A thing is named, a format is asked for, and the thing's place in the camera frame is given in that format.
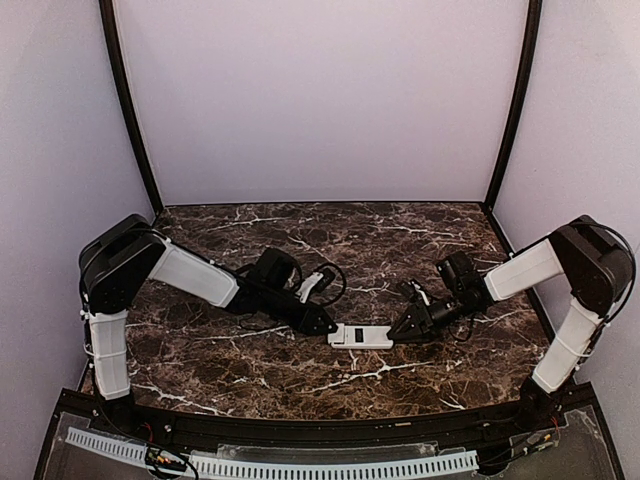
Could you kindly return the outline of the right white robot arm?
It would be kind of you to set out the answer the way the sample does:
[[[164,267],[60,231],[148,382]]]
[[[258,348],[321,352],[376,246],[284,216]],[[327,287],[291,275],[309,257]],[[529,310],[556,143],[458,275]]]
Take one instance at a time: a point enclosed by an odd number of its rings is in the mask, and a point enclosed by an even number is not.
[[[636,256],[613,228],[588,215],[558,227],[485,273],[470,256],[455,252],[436,265],[448,289],[436,299],[420,283],[402,285],[408,308],[388,332],[396,344],[417,344],[462,318],[484,313],[523,292],[559,286],[568,308],[553,340],[531,374],[552,394],[584,362],[597,340],[628,301],[637,278]]]

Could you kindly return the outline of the white remote control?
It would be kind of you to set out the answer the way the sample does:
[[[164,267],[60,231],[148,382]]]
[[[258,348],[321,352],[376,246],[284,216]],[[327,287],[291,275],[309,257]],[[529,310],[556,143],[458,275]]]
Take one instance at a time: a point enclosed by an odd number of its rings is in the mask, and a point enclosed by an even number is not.
[[[327,343],[334,349],[386,350],[394,341],[387,336],[389,326],[359,326],[337,324],[337,331],[327,335]]]

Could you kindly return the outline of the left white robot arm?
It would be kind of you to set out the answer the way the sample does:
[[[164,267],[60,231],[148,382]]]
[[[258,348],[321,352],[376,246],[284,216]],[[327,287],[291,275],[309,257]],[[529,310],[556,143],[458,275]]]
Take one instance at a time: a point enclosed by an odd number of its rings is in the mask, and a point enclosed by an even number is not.
[[[289,279],[301,268],[276,248],[265,249],[253,264],[231,270],[174,243],[142,216],[131,214],[86,245],[78,264],[87,353],[93,360],[98,394],[107,401],[131,392],[126,320],[148,280],[233,314],[265,313],[308,336],[329,335],[338,329],[325,305],[311,299],[333,281],[333,267],[321,266],[289,287]]]

